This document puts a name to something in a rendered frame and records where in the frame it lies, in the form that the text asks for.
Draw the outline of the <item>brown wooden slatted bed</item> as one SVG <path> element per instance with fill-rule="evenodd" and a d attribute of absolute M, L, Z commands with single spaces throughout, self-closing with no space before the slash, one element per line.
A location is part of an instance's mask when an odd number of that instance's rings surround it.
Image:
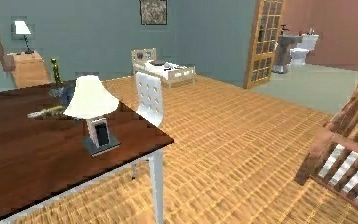
<path fill-rule="evenodd" d="M 317 131 L 294 181 L 312 179 L 358 209 L 358 84 L 350 100 Z"/>

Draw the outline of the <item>light wood nightstand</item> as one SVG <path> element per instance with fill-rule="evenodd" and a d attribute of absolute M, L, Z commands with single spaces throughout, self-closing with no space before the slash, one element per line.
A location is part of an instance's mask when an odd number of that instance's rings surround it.
<path fill-rule="evenodd" d="M 26 88 L 51 82 L 43 57 L 34 51 L 31 54 L 10 53 L 15 69 L 11 72 L 18 88 Z"/>

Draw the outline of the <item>grey pedestal sink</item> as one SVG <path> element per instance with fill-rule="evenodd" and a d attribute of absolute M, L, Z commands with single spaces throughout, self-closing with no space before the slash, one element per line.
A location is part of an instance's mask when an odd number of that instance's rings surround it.
<path fill-rule="evenodd" d="M 276 45 L 276 55 L 274 59 L 272 71 L 278 74 L 288 72 L 288 63 L 290 62 L 290 49 L 295 44 L 302 42 L 300 35 L 285 34 L 288 28 L 285 24 L 281 24 L 280 35 Z"/>

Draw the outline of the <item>wooden lattice room door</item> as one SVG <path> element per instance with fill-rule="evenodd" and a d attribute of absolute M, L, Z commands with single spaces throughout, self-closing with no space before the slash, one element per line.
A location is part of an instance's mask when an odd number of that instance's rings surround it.
<path fill-rule="evenodd" d="M 270 81 L 284 0 L 256 0 L 244 88 Z"/>

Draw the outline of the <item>framed dark picture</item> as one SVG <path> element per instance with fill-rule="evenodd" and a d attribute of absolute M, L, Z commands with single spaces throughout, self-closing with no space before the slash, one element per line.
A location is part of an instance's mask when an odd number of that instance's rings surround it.
<path fill-rule="evenodd" d="M 142 25 L 166 25 L 167 13 L 167 0 L 140 0 Z"/>

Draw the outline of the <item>white toilet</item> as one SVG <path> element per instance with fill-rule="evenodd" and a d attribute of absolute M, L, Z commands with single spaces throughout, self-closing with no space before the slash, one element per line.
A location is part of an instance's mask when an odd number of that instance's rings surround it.
<path fill-rule="evenodd" d="M 319 35 L 315 34 L 313 29 L 305 34 L 300 34 L 300 37 L 302 41 L 290 50 L 291 65 L 305 65 L 307 54 L 315 49 L 319 39 Z"/>

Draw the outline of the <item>dark brown table white legs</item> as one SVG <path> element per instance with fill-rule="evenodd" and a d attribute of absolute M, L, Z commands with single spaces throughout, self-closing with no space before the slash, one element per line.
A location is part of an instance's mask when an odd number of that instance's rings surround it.
<path fill-rule="evenodd" d="M 163 148 L 174 139 L 125 104 L 109 114 L 120 145 L 97 156 L 83 144 L 83 121 L 34 120 L 27 114 L 51 107 L 50 84 L 0 92 L 0 221 L 54 196 L 147 159 L 155 218 L 164 222 Z"/>

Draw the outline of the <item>pale yellow grey flat object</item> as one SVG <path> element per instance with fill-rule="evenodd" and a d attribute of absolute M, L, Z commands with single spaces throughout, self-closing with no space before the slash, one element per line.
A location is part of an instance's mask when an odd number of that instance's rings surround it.
<path fill-rule="evenodd" d="M 63 106 L 54 106 L 51 108 L 43 109 L 41 111 L 29 113 L 27 115 L 27 117 L 35 119 L 35 118 L 47 117 L 47 116 L 59 116 L 59 115 L 63 114 L 64 111 L 65 111 L 65 108 Z"/>

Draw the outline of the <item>green slender statue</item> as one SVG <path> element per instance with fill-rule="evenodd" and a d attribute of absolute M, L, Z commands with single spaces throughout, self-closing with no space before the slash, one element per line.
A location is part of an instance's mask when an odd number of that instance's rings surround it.
<path fill-rule="evenodd" d="M 53 76 L 54 76 L 55 83 L 57 85 L 62 85 L 63 82 L 61 81 L 61 78 L 60 78 L 59 66 L 58 66 L 57 60 L 55 58 L 51 58 L 51 63 L 52 63 Z"/>

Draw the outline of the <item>cream shade table lamp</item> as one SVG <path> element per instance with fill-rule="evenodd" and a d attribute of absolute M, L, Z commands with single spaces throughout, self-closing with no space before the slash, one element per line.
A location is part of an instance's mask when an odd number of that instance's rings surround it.
<path fill-rule="evenodd" d="M 98 76 L 86 75 L 76 79 L 72 99 L 63 114 L 86 121 L 89 136 L 83 138 L 83 143 L 92 156 L 120 145 L 105 118 L 118 105 L 119 100 L 103 86 Z"/>

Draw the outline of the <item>white perforated chair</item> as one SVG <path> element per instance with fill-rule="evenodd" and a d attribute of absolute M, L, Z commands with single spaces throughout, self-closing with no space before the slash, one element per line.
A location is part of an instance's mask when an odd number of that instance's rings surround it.
<path fill-rule="evenodd" d="M 135 117 L 148 122 L 151 131 L 160 126 L 164 118 L 161 79 L 144 72 L 135 74 L 138 108 Z"/>

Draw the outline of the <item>white shade black stem lamp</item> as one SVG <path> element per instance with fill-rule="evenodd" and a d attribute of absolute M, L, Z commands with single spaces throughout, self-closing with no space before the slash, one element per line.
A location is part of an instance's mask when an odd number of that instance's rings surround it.
<path fill-rule="evenodd" d="M 25 45 L 26 45 L 25 53 L 32 54 L 33 51 L 29 47 L 29 41 L 27 38 L 27 36 L 31 34 L 31 31 L 30 31 L 29 27 L 27 26 L 26 22 L 23 20 L 15 20 L 14 25 L 15 25 L 15 34 L 22 35 L 24 38 Z"/>

